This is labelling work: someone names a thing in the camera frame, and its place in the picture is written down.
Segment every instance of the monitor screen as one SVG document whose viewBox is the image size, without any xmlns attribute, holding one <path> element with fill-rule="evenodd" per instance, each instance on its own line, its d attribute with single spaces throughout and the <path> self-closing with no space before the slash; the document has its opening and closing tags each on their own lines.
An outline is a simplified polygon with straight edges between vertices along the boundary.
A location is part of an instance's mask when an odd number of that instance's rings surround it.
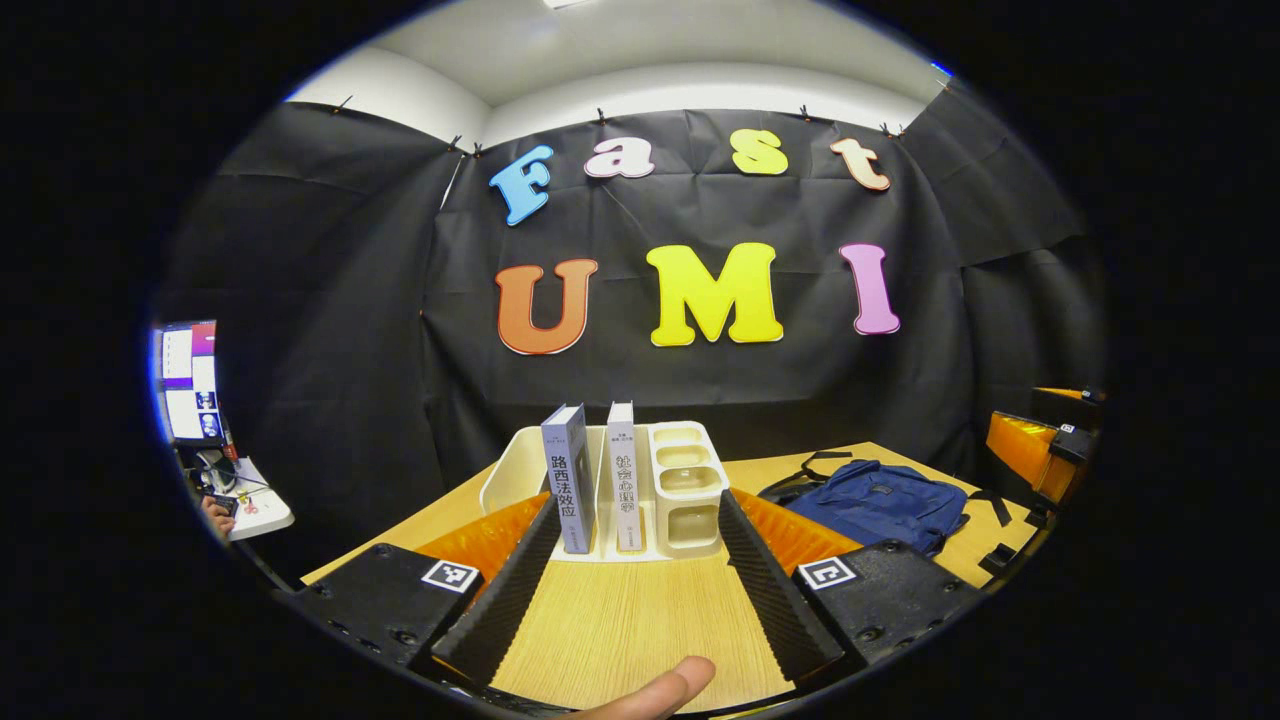
<svg viewBox="0 0 1280 720">
<path fill-rule="evenodd" d="M 216 329 L 215 320 L 170 323 L 154 336 L 160 416 L 173 442 L 227 443 L 227 421 L 214 373 Z"/>
</svg>

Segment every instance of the blue backpack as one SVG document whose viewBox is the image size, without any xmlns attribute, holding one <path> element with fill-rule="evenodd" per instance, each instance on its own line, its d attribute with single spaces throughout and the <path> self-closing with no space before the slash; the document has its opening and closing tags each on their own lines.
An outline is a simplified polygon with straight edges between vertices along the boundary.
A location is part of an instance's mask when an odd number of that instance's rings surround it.
<svg viewBox="0 0 1280 720">
<path fill-rule="evenodd" d="M 910 468 L 854 460 L 823 480 L 808 470 L 805 461 L 804 474 L 817 482 L 783 488 L 781 495 L 773 486 L 760 496 L 863 544 L 893 538 L 933 556 L 969 519 L 964 514 L 968 496 L 961 488 L 931 480 Z"/>
</svg>

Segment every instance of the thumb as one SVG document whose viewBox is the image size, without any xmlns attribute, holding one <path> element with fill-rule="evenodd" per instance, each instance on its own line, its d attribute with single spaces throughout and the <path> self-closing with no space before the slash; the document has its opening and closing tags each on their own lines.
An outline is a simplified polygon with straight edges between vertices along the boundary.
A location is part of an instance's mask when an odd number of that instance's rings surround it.
<svg viewBox="0 0 1280 720">
<path fill-rule="evenodd" d="M 716 665 L 690 656 L 639 691 L 613 702 L 566 715 L 575 720 L 664 720 L 694 700 L 716 676 Z"/>
</svg>

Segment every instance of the letter f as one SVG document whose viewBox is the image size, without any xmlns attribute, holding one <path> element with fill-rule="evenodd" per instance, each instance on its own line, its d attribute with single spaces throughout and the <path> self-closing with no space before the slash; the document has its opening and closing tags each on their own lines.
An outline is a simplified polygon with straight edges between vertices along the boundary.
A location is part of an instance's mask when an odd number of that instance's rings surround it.
<svg viewBox="0 0 1280 720">
<path fill-rule="evenodd" d="M 518 160 L 507 165 L 489 181 L 489 187 L 502 191 L 502 199 L 507 201 L 507 224 L 515 227 L 516 223 L 534 214 L 543 205 L 547 205 L 547 193 L 535 192 L 534 186 L 547 187 L 552 174 L 547 165 L 539 163 L 553 155 L 550 147 L 539 145 L 520 156 Z"/>
</svg>

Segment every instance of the book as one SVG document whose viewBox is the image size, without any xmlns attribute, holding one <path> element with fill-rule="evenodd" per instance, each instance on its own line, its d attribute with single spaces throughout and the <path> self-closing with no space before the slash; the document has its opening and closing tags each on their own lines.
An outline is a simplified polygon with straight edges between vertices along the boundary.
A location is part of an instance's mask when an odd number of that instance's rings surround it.
<svg viewBox="0 0 1280 720">
<path fill-rule="evenodd" d="M 609 470 L 613 478 L 613 519 L 618 529 L 618 552 L 644 550 L 644 523 L 640 518 L 639 480 L 636 479 L 635 410 L 630 402 L 609 407 L 605 427 L 609 442 Z"/>
<path fill-rule="evenodd" d="M 591 552 L 595 530 L 595 493 L 586 457 L 586 411 L 581 405 L 561 405 L 541 428 L 564 552 L 586 555 Z"/>
</svg>

